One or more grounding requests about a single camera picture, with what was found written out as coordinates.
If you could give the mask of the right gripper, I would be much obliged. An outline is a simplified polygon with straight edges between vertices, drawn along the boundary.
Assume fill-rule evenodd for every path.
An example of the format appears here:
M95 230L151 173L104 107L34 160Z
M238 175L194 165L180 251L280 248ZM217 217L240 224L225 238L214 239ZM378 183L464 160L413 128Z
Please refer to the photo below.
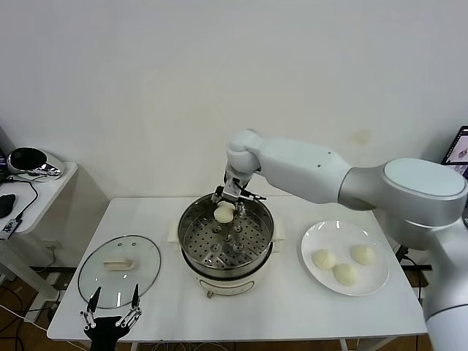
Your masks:
M237 202L241 196L241 191L244 188L245 179L244 178L228 178L224 180L224 187L218 186L213 193L213 202L219 203L222 199L229 202ZM239 200L236 203L236 211L238 212L239 217L246 216L246 207L243 200Z

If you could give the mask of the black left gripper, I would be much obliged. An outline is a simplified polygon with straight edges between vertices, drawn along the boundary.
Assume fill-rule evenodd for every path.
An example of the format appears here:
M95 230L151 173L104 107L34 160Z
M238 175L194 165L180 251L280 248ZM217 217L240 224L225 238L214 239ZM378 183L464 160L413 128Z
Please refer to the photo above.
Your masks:
M85 322L83 330L91 340L90 351L114 351L118 340L127 335L127 327L132 327L142 314L139 284L135 285L130 309L123 317L98 317L94 320L101 289L96 289L86 309L80 312Z

